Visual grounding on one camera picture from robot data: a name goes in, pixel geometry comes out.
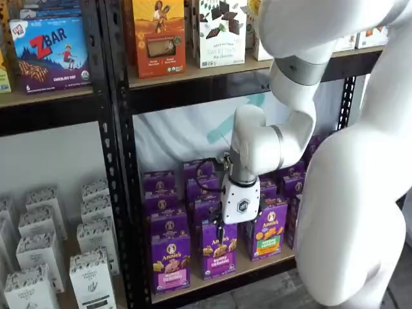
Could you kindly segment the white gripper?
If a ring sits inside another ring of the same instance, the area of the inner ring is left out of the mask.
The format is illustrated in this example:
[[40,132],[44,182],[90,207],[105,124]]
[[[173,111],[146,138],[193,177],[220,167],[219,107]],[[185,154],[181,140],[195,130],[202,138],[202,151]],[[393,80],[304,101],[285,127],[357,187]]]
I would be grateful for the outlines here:
[[216,239],[223,240],[224,226],[250,221],[256,223],[266,209],[266,202],[260,199],[260,180],[257,177],[250,184],[238,184],[225,175],[222,183],[221,206],[210,211],[209,219],[216,228]]

